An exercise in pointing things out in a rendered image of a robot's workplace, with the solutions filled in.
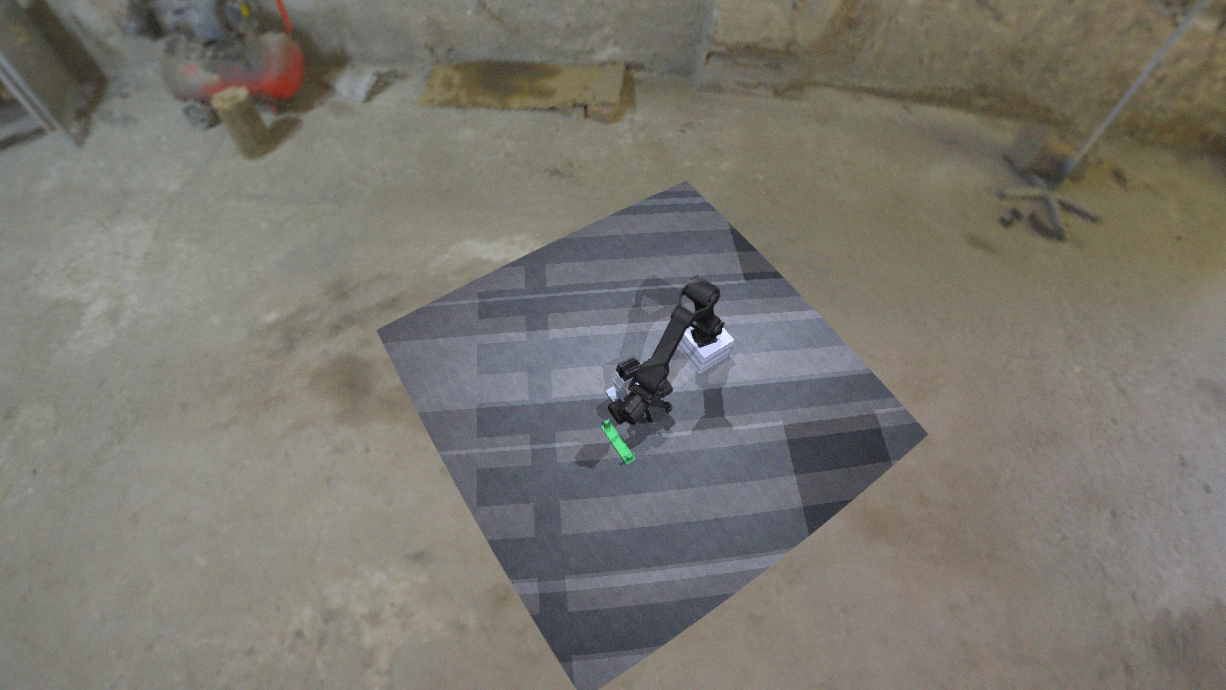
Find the green pin cradle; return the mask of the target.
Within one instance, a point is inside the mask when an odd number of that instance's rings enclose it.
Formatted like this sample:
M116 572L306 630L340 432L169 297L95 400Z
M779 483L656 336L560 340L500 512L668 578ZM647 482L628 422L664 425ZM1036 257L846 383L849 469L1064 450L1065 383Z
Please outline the green pin cradle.
M626 444L623 441L619 433L615 430L614 427L612 427L609 419L604 422L604 425L601 427L601 429L604 431L607 438L609 438L611 442L615 447L617 452L622 456L622 460L625 462L625 464L630 464L633 461L636 460L634 457L635 453L631 452L630 449L628 449Z

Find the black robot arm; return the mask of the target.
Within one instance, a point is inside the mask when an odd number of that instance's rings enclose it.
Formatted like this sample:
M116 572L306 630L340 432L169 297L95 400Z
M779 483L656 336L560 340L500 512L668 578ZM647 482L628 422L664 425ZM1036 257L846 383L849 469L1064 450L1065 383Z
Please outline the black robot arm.
M694 303L694 313L680 306L684 294ZM635 427L644 413L649 423L661 422L669 415L673 406L664 400L661 401L669 375L669 360L690 326L691 337L699 348L717 342L716 336L721 335L725 327L725 322L714 314L714 305L718 298L720 289L699 276L687 281L680 289L679 304L671 314L672 319L653 355L644 362L631 377L628 387L631 395L618 411L624 422Z

